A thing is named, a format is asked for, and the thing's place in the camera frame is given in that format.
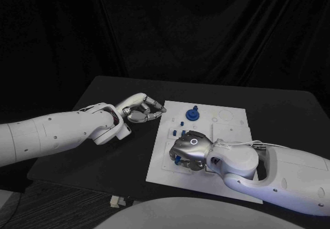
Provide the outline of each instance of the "small blue part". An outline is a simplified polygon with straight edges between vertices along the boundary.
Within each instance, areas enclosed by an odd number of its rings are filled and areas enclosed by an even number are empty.
[[[176,156],[176,160],[175,160],[176,165],[179,162],[181,162],[181,156]]]
[[[188,111],[186,117],[191,121],[196,121],[199,119],[198,106],[195,106],[194,109]]]

